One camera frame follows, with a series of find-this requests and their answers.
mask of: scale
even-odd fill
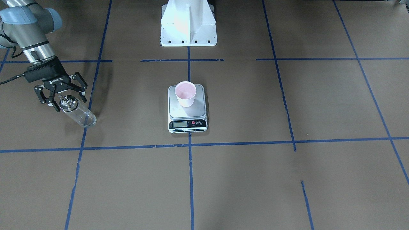
[[[196,86],[196,97],[193,105],[183,107],[179,104],[175,94],[176,86],[168,89],[168,118],[169,132],[171,133],[190,133],[204,132],[207,130],[207,113],[205,89],[200,84]]]

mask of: white metal stand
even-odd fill
[[[207,0],[169,0],[162,7],[162,46],[213,46],[217,43],[214,7]]]

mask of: plastic cup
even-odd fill
[[[176,85],[175,94],[181,106],[189,107],[195,101],[196,86],[189,81],[182,81]]]

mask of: scale platform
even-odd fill
[[[169,132],[171,133],[191,133],[204,132],[207,130],[207,112],[205,89],[200,84],[196,86],[196,97],[193,105],[183,107],[179,104],[175,94],[176,86],[168,89],[168,118]]]

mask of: transparent bottle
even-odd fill
[[[74,96],[60,95],[60,107],[65,114],[84,128],[92,127],[97,122],[97,117]]]

